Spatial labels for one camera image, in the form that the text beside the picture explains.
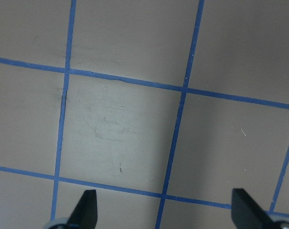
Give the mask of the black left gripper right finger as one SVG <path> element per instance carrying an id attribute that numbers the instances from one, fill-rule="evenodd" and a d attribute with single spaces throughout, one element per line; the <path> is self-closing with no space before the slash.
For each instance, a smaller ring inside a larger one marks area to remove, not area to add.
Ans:
<path id="1" fill-rule="evenodd" d="M 231 195 L 231 219 L 237 229 L 276 229 L 275 223 L 243 188 Z"/>

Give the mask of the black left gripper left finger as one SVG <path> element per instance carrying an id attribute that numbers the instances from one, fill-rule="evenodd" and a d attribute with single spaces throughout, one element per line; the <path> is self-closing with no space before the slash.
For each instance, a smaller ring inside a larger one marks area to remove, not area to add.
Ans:
<path id="1" fill-rule="evenodd" d="M 94 229 L 97 224 L 96 190 L 85 190 L 67 220 L 67 229 Z"/>

